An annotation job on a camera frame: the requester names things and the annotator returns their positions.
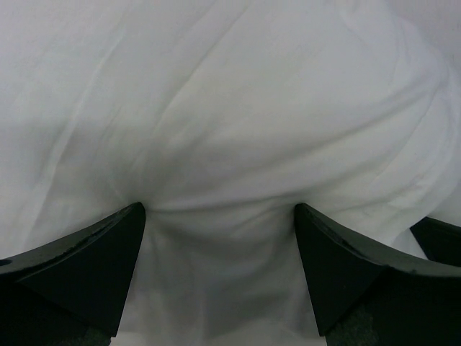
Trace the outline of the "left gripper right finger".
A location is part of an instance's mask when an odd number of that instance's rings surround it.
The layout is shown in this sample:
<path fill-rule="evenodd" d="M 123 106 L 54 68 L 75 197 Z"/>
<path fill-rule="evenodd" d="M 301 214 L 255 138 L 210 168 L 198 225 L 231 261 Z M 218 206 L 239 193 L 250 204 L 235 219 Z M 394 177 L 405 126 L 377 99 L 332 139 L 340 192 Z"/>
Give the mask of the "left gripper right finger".
<path fill-rule="evenodd" d="M 294 227 L 319 334 L 460 333 L 460 267 L 398 251 L 306 204 Z"/>

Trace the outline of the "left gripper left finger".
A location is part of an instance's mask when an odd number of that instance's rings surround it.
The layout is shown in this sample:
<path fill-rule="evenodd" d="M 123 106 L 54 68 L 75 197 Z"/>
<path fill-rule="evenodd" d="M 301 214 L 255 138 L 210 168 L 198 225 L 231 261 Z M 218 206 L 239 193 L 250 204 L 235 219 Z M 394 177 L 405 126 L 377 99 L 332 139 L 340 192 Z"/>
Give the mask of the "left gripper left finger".
<path fill-rule="evenodd" d="M 145 223 L 145 208 L 134 203 L 1 259 L 1 337 L 115 337 Z"/>

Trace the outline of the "white pillow insert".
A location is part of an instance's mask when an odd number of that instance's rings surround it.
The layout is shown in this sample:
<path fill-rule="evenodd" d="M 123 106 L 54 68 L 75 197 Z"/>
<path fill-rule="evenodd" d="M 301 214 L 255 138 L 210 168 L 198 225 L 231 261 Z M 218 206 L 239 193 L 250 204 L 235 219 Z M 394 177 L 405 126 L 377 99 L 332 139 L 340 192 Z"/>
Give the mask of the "white pillow insert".
<path fill-rule="evenodd" d="M 1 255 L 134 202 L 117 345 L 295 345 L 297 203 L 420 254 L 460 78 L 385 1 L 3 1 Z"/>

